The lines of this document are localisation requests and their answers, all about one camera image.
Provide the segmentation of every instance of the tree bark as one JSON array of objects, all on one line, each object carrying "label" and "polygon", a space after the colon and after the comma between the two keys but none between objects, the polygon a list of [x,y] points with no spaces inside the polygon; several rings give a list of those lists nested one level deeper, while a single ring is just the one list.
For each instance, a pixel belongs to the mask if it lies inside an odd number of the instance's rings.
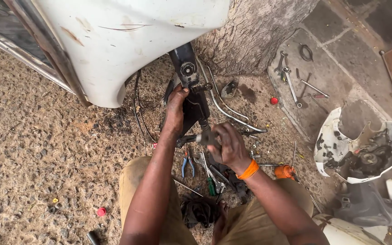
[{"label": "tree bark", "polygon": [[261,74],[318,1],[231,0],[226,25],[196,39],[196,52],[218,75]]}]

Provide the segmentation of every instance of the red plastic cap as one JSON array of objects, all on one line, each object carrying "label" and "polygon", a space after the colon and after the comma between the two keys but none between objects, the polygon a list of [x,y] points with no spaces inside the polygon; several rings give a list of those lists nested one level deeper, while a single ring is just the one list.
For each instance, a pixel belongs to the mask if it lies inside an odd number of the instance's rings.
[{"label": "red plastic cap", "polygon": [[104,216],[107,213],[107,210],[105,208],[99,208],[98,211],[96,212],[96,214],[98,216]]},{"label": "red plastic cap", "polygon": [[270,103],[273,104],[273,105],[275,105],[275,104],[278,103],[278,99],[275,98],[275,97],[272,97],[272,98],[270,99]]}]

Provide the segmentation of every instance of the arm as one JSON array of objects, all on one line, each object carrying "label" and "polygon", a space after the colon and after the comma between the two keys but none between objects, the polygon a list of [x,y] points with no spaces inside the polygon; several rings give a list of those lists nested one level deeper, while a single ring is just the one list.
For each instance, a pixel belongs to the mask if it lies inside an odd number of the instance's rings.
[{"label": "arm", "polygon": [[182,103],[188,89],[178,85],[170,94],[166,120],[151,161],[128,208],[120,245],[158,244],[170,193],[170,173],[178,135],[182,131]]},{"label": "arm", "polygon": [[[229,166],[237,175],[242,175],[252,161],[244,146],[243,137],[227,122],[215,125],[213,131],[220,135],[222,149],[220,152],[214,146],[208,146],[208,150],[217,162]],[[307,213],[263,170],[259,169],[244,181],[291,245],[329,244]],[[288,212],[279,212],[279,207]]]}]

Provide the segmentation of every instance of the blue-handled pliers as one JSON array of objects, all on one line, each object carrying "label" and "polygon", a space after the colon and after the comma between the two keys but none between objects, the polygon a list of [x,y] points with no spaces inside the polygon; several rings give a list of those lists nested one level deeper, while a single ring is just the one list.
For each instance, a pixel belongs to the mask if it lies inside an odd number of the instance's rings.
[{"label": "blue-handled pliers", "polygon": [[186,155],[184,157],[184,162],[182,163],[182,168],[181,168],[181,173],[182,173],[182,178],[184,178],[184,170],[187,164],[187,161],[190,163],[190,166],[192,167],[192,176],[193,178],[195,177],[195,166],[193,165],[192,158],[190,155],[187,155],[188,150],[186,151]]}]

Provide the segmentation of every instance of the hand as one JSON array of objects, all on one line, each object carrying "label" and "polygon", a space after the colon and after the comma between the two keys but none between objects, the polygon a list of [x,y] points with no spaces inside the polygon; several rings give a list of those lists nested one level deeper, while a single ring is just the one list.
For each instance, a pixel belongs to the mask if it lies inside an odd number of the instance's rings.
[{"label": "hand", "polygon": [[219,134],[222,142],[221,152],[214,145],[207,146],[214,160],[227,165],[237,175],[242,175],[252,162],[244,146],[243,136],[227,122],[213,125],[211,130]]},{"label": "hand", "polygon": [[182,103],[189,95],[189,89],[182,89],[182,85],[178,84],[169,95],[166,107],[166,119],[162,131],[167,133],[180,134],[182,132],[182,124],[184,113],[182,112]]}]

